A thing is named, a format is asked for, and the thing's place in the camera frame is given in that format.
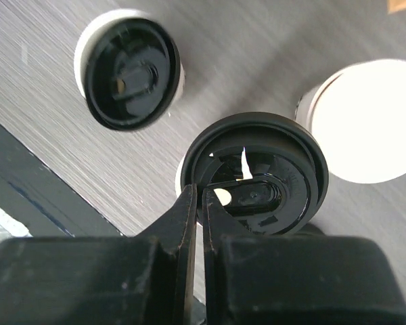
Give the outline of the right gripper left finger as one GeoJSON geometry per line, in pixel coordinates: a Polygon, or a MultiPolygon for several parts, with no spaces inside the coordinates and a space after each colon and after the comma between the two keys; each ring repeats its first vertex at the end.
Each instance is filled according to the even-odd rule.
{"type": "Polygon", "coordinates": [[[195,253],[196,215],[198,191],[196,184],[185,186],[172,207],[136,235],[135,251],[137,257],[147,255],[140,242],[157,242],[164,252],[186,257],[195,253]]]}

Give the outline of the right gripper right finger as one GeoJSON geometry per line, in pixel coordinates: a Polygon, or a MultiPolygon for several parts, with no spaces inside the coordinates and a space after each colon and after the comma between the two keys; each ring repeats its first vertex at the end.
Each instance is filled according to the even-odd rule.
{"type": "Polygon", "coordinates": [[[224,209],[215,192],[210,189],[205,189],[202,193],[202,227],[205,253],[217,252],[224,235],[252,235],[224,209]]]}

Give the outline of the black cup lid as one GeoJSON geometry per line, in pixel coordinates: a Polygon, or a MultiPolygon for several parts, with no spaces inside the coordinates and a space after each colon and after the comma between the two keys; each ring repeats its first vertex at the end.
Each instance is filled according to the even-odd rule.
{"type": "Polygon", "coordinates": [[[297,232],[328,191],[328,164],[316,140],[278,114],[245,112],[211,124],[186,152],[183,171],[199,154],[194,184],[227,191],[225,210],[255,234],[297,232]]]}
{"type": "Polygon", "coordinates": [[[119,22],[95,46],[84,80],[94,119],[115,131],[135,131],[160,118],[173,98],[175,50],[154,22],[119,22]]]}

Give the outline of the white paper cup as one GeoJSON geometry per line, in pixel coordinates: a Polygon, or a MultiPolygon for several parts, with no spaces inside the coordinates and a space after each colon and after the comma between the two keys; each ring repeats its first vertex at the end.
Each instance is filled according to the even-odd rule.
{"type": "MultiPolygon", "coordinates": [[[[185,156],[180,160],[179,165],[176,170],[175,174],[175,195],[176,197],[180,197],[183,188],[182,188],[182,176],[185,176],[185,184],[189,183],[194,183],[196,180],[196,166],[198,165],[199,161],[202,159],[201,154],[195,155],[191,161],[187,163],[185,166],[185,170],[183,171],[183,163],[185,161],[185,156]]],[[[199,226],[203,226],[203,211],[202,211],[202,187],[200,185],[197,185],[197,191],[198,191],[198,199],[197,199],[197,224],[199,226]]]]}
{"type": "MultiPolygon", "coordinates": [[[[88,23],[84,31],[81,33],[74,50],[73,69],[76,86],[83,99],[86,99],[84,80],[87,64],[93,50],[95,49],[95,46],[100,42],[101,38],[109,30],[112,30],[112,28],[119,22],[136,19],[148,20],[149,22],[154,22],[156,26],[163,28],[163,25],[161,25],[161,23],[159,23],[159,21],[154,18],[153,15],[145,11],[131,8],[120,8],[98,15],[92,21],[90,21],[90,23],[88,23]]],[[[175,50],[175,56],[173,57],[175,67],[172,68],[171,72],[173,82],[173,98],[171,102],[167,104],[167,107],[169,107],[183,94],[183,88],[185,86],[185,69],[173,38],[170,35],[167,35],[167,40],[171,41],[171,45],[175,50]]]]}

